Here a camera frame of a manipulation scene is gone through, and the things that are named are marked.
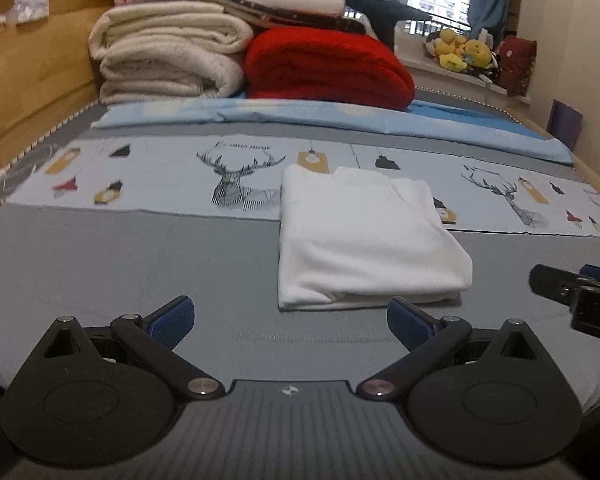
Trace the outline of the white long-sleeve shirt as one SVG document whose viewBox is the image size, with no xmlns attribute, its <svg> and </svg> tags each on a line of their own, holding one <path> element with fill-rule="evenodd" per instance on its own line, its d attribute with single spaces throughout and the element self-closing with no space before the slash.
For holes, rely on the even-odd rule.
<svg viewBox="0 0 600 480">
<path fill-rule="evenodd" d="M 426 304 L 466 292 L 473 277 L 425 181 L 347 167 L 284 170 L 280 310 L 382 307 L 394 296 Z"/>
</svg>

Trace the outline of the light blue folded sheet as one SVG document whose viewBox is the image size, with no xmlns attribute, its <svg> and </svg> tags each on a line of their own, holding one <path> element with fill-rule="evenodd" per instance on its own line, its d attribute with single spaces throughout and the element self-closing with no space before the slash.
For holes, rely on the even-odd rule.
<svg viewBox="0 0 600 480">
<path fill-rule="evenodd" d="M 545 139 L 510 119 L 422 100 L 411 102 L 406 110 L 302 100 L 231 98 L 138 102 L 108 107 L 92 127 L 111 129 L 230 122 L 272 122 L 410 136 L 490 148 L 565 166 L 574 164 L 573 154 L 565 144 L 556 139 Z"/>
</svg>

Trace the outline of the yellow plush toys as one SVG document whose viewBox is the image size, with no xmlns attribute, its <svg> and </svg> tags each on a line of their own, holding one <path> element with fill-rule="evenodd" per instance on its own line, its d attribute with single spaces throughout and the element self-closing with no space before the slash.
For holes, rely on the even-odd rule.
<svg viewBox="0 0 600 480">
<path fill-rule="evenodd" d="M 429 34 L 424 48 L 426 55 L 449 72 L 475 75 L 498 68 L 495 54 L 485 42 L 468 39 L 450 28 Z"/>
</svg>

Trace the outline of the cream folded blanket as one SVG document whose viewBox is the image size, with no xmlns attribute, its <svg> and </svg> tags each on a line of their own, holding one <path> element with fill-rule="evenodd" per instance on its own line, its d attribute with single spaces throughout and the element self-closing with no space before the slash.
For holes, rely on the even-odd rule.
<svg viewBox="0 0 600 480">
<path fill-rule="evenodd" d="M 115 6 L 87 40 L 104 80 L 100 102 L 234 96 L 244 84 L 242 59 L 253 37 L 248 23 L 215 3 Z"/>
</svg>

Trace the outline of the red folded blanket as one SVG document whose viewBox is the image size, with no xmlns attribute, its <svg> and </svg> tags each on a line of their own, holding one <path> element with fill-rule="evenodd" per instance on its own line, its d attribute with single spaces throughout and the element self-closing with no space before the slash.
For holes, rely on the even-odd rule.
<svg viewBox="0 0 600 480">
<path fill-rule="evenodd" d="M 247 49 L 251 99 L 330 101 L 405 110 L 415 99 L 410 72 L 377 39 L 336 30 L 285 27 Z"/>
</svg>

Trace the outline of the navy patterned folded cloth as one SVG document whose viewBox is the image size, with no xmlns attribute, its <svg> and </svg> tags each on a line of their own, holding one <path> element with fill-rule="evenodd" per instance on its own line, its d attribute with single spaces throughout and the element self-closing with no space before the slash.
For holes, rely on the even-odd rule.
<svg viewBox="0 0 600 480">
<path fill-rule="evenodd" d="M 353 18 L 333 18 L 332 16 L 306 14 L 297 11 L 271 9 L 244 0 L 223 0 L 221 6 L 227 14 L 241 18 L 245 22 L 262 29 L 279 27 L 306 27 L 321 30 L 336 30 L 349 34 L 366 34 L 363 23 Z"/>
</svg>

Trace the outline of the crumpled white tissue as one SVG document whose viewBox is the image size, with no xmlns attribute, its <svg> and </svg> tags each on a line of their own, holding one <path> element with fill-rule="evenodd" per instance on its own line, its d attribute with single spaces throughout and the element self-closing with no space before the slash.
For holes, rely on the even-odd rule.
<svg viewBox="0 0 600 480">
<path fill-rule="evenodd" d="M 14 0 L 12 7 L 0 14 L 0 29 L 17 27 L 50 17 L 50 0 Z"/>
</svg>

